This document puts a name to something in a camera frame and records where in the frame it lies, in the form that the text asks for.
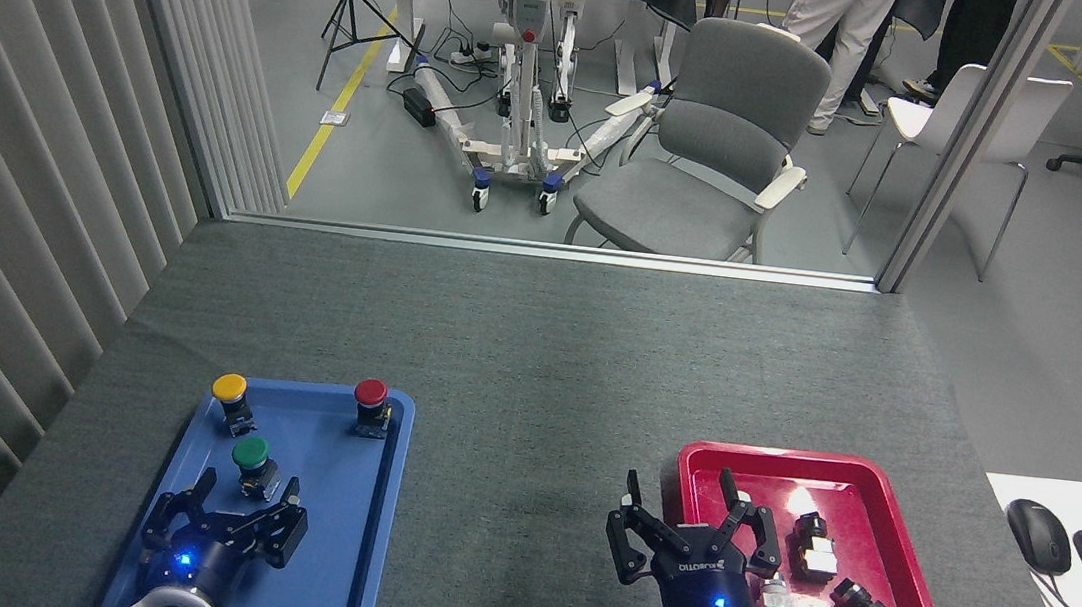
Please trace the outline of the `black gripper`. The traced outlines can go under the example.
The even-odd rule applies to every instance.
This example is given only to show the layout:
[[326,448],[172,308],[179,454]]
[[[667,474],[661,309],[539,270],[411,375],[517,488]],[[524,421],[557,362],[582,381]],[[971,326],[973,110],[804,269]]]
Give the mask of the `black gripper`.
[[[228,605],[254,557],[282,570],[309,529],[301,503],[300,479],[289,479],[274,505],[253,515],[206,513],[203,503],[217,485],[216,469],[204,469],[192,487],[166,491],[144,519],[142,547],[151,552],[144,565],[142,592],[180,588],[210,604]],[[177,516],[188,519],[169,530]]]
[[[780,570],[782,553],[771,510],[743,499],[735,485],[731,467],[720,472],[720,486],[727,516],[720,528],[678,527],[675,532],[689,545],[689,554],[668,546],[669,527],[643,507],[638,470],[625,475],[626,494],[619,509],[609,513],[606,535],[613,559],[615,575],[622,586],[645,577],[655,578],[664,607],[754,607],[745,572],[773,579]],[[755,536],[755,549],[745,555],[733,545],[739,526],[749,525]],[[649,558],[631,545],[628,532],[634,531],[654,550]]]

